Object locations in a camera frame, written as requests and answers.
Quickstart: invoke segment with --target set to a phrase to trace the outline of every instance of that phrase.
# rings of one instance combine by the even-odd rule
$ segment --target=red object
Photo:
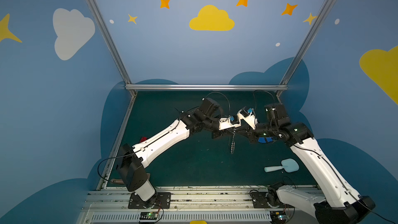
[[[141,137],[140,143],[144,142],[144,141],[147,140],[147,139],[148,139],[147,137]]]

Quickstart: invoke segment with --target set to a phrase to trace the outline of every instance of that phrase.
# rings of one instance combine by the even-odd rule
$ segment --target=cartoon cloud
[[[359,60],[361,69],[398,104],[398,46],[390,51],[370,50]]]
[[[231,30],[235,22],[228,17],[228,13],[219,10],[213,5],[206,5],[200,11],[197,17],[189,23],[193,30]]]
[[[59,8],[52,16],[57,39],[55,52],[61,60],[68,60],[94,35],[94,22],[78,10]]]

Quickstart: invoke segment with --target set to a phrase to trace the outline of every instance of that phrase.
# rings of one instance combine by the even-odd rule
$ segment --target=black cable
[[[101,162],[99,162],[99,164],[98,164],[98,166],[97,166],[97,173],[98,173],[98,175],[99,175],[102,179],[104,179],[105,181],[111,182],[111,180],[108,180],[108,179],[106,179],[105,177],[101,176],[101,174],[100,174],[100,165],[101,165],[101,163],[104,162],[104,161],[106,161],[106,160],[108,160],[108,159],[112,159],[112,158],[127,157],[127,156],[130,156],[130,155],[136,154],[136,153],[139,152],[139,151],[136,151],[136,152],[134,152],[134,153],[129,153],[129,154],[127,154],[127,155],[123,155],[123,156],[119,156],[119,157],[109,157],[109,158],[105,158],[104,160],[102,160]]]
[[[195,109],[195,108],[198,108],[199,106],[197,106],[197,107],[192,107],[191,109],[189,109],[189,110],[187,110],[186,112],[189,112],[189,111],[191,111],[192,109]],[[180,112],[176,107],[174,107],[174,109],[176,109],[177,110],[177,112],[178,113],[184,113],[184,112]]]
[[[175,130],[175,129],[177,128],[177,126],[180,124],[180,122],[181,122],[181,116],[178,118],[178,122],[177,122],[176,127],[174,127],[173,129],[171,129],[170,131],[166,132],[166,133],[163,134],[162,136],[158,137],[158,138],[155,139],[153,142],[150,142],[149,144],[147,144],[147,145],[144,147],[144,149],[147,148],[148,146],[150,146],[151,144],[153,144],[154,142],[158,141],[158,140],[161,139],[162,137],[166,136],[166,135],[169,134],[171,131]]]
[[[251,199],[254,199],[254,197],[251,195],[251,192],[252,191],[255,191],[255,192],[259,192],[260,193],[260,191],[258,191],[258,190],[256,190],[256,189],[252,189],[251,191],[249,191],[249,196],[251,197]]]
[[[296,212],[296,207],[293,207],[293,214],[292,214],[291,217],[289,216],[289,219],[285,222],[285,224],[293,219],[293,216],[295,215],[295,212]]]
[[[226,101],[228,102],[228,116],[229,116],[230,113],[231,113],[231,104],[229,103],[228,98],[227,98],[223,93],[221,93],[221,92],[211,92],[211,93],[209,93],[208,95],[206,95],[205,98],[207,98],[207,97],[208,97],[210,94],[212,94],[212,93],[219,93],[219,94],[221,94],[222,96],[224,96],[224,97],[226,98]]]
[[[295,184],[295,183],[293,182],[293,180],[290,179],[290,177],[288,177],[288,176],[286,176],[286,175],[282,177],[282,182],[285,183],[285,180],[284,180],[285,177],[286,177],[287,179],[289,179],[289,180],[292,182],[292,184],[293,184],[293,186],[295,187],[295,189],[297,189],[298,185]]]
[[[265,91],[265,90],[262,90],[262,89],[257,89],[257,90],[254,90],[254,91],[253,91],[253,98],[254,98],[254,104],[255,104],[254,110],[257,109],[257,100],[256,100],[256,97],[255,97],[255,95],[254,95],[254,93],[257,92],[257,91],[262,91],[262,92],[266,92],[266,93],[270,94],[270,95],[272,96],[273,103],[275,103],[275,97],[272,95],[272,93],[270,93],[270,92],[268,92],[268,91]]]
[[[375,215],[377,215],[378,217],[382,218],[383,220],[386,220],[388,222],[394,223],[396,224],[394,221],[388,220],[384,217],[382,217],[381,215],[379,215],[378,213],[372,211],[371,209],[369,209],[368,207],[366,207],[364,204],[362,204],[359,200],[357,200],[352,194],[351,192],[347,189],[347,187],[344,185],[343,181],[340,179],[340,177],[337,175],[336,171],[333,169],[333,167],[331,166],[331,164],[323,157],[321,156],[318,152],[312,151],[312,150],[308,150],[308,149],[304,149],[301,147],[296,146],[295,144],[292,144],[294,147],[301,149],[301,150],[305,150],[305,151],[309,151],[309,152],[314,152],[315,154],[317,154],[320,158],[322,158],[331,168],[331,170],[333,171],[333,173],[336,175],[337,179],[339,179],[339,181],[341,182],[341,185],[346,189],[346,191],[351,195],[352,198],[354,198],[355,201],[359,202],[363,207],[365,207],[367,210],[369,210],[370,212],[374,213]]]
[[[154,206],[157,206],[157,207],[159,207],[159,208],[161,208],[162,209],[162,216],[159,218],[159,220],[157,220],[157,221],[155,221],[154,223],[152,223],[152,224],[155,224],[155,223],[157,223],[158,221],[160,221],[162,218],[163,218],[163,216],[164,216],[164,209],[162,208],[162,206],[160,206],[160,205],[156,205],[156,204],[153,204]]]

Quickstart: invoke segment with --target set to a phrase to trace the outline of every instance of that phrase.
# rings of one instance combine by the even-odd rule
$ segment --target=blue wall
[[[160,0],[96,1],[133,83],[232,84],[238,74],[263,73],[294,56],[310,27],[303,21],[316,16],[324,0],[248,0],[247,7],[236,6],[239,0],[170,0],[169,9],[160,8]],[[287,3],[297,5],[291,16],[281,15]],[[235,26],[191,29],[190,20],[206,5],[225,10]]]
[[[296,94],[305,96],[298,110],[325,154],[352,186],[374,199],[377,213],[394,221],[398,105],[359,61],[370,50],[398,46],[397,14],[396,0],[337,0],[300,63],[308,75],[296,70],[289,90],[281,95],[283,102]],[[375,59],[383,62],[382,57]],[[385,71],[379,74],[389,76]],[[307,78],[308,86],[303,83]],[[363,221],[383,222],[373,214]]]
[[[130,100],[100,31],[72,58],[55,52],[53,14],[85,0],[0,0],[0,223],[73,223],[96,163],[110,147]]]

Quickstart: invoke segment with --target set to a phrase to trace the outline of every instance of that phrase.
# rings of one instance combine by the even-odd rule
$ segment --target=dark blue cloud
[[[0,218],[0,224],[76,223],[86,197],[87,179],[58,182],[19,203]]]
[[[178,84],[178,83],[164,79],[149,79],[137,82],[136,84]]]
[[[243,72],[234,76],[229,82],[230,85],[273,85],[279,84],[293,57],[284,59],[272,65],[264,73]]]

